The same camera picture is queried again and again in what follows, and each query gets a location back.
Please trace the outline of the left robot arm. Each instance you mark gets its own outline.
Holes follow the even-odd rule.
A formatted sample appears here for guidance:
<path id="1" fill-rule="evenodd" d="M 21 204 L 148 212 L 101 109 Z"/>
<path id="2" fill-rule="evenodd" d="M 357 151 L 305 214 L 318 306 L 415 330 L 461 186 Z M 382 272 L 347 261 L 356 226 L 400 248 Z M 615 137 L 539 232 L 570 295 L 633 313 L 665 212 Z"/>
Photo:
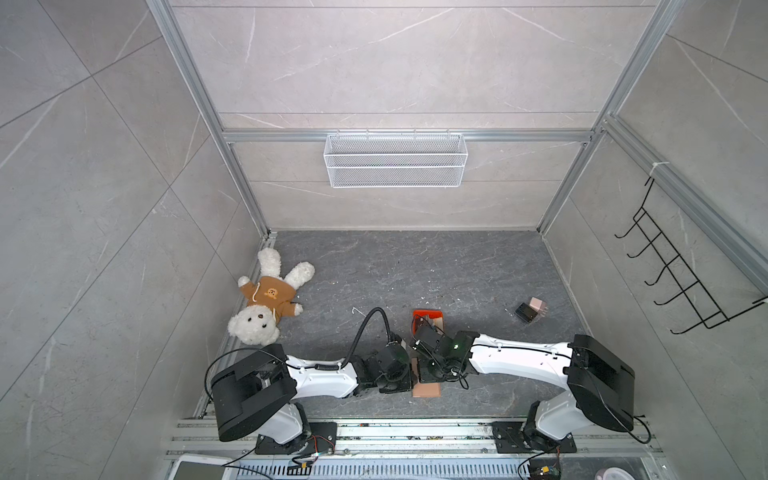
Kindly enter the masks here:
<path id="1" fill-rule="evenodd" d="M 286 445 L 309 432 L 300 399 L 407 392 L 414 375 L 401 343 L 391 342 L 368 357 L 305 360 L 280 344 L 251 347 L 251 354 L 216 375 L 206 376 L 218 438 L 231 442 L 252 433 Z"/>

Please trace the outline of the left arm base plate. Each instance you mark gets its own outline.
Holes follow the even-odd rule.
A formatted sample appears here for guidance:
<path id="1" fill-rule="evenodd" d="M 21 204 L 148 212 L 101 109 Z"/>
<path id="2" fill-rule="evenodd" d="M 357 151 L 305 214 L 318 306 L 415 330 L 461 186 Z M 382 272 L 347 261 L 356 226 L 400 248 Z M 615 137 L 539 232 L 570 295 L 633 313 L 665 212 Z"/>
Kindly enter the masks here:
<path id="1" fill-rule="evenodd" d="M 283 445 L 269 437 L 260 436 L 254 454 L 306 457 L 317 452 L 333 453 L 337 430 L 338 424 L 335 422 L 310 422 L 303 433 Z"/>

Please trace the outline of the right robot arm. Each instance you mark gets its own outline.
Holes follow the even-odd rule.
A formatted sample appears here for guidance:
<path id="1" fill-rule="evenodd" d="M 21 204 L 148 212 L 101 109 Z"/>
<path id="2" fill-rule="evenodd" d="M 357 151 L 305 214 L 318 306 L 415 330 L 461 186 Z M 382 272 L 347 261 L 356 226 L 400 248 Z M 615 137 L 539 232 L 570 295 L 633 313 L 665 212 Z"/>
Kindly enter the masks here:
<path id="1" fill-rule="evenodd" d="M 504 374 L 557 386 L 562 392 L 535 401 L 519 435 L 526 448 L 547 451 L 571 433 L 596 425 L 634 429 L 634 370 L 589 335 L 570 342 L 536 344 L 474 331 L 451 337 L 424 318 L 412 322 L 419 380 L 459 382 L 471 374 Z"/>

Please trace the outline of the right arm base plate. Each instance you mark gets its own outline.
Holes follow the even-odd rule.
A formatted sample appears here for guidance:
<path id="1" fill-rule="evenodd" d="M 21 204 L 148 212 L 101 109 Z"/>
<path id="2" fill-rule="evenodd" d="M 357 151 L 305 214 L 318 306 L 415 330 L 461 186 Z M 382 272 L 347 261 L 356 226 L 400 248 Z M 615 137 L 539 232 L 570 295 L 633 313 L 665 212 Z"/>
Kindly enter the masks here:
<path id="1" fill-rule="evenodd" d="M 522 421 L 496 421 L 492 422 L 490 427 L 499 454 L 577 452 L 577 446 L 570 434 L 562 440 L 552 440 Z"/>

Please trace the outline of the red plastic tray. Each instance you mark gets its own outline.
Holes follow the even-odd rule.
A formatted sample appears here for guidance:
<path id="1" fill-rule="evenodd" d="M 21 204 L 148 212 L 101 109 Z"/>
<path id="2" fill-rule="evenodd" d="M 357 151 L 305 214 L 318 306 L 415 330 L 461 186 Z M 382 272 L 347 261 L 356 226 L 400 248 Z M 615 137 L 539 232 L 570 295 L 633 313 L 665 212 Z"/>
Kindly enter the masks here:
<path id="1" fill-rule="evenodd" d="M 412 314 L 411 330 L 415 334 L 423 325 L 429 323 L 437 329 L 444 329 L 444 316 L 440 310 L 416 309 Z"/>

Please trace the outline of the tan leather card holder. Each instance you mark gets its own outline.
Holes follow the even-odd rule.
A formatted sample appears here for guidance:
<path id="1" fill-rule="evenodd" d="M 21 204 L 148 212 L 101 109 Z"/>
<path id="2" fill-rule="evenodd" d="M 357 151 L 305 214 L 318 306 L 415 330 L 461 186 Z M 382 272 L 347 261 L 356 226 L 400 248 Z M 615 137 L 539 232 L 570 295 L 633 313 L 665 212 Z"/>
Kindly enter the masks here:
<path id="1" fill-rule="evenodd" d="M 411 360 L 411 369 L 414 375 L 414 385 L 411 390 L 413 398 L 441 397 L 441 387 L 439 383 L 423 383 L 420 380 L 419 362 L 416 358 Z"/>

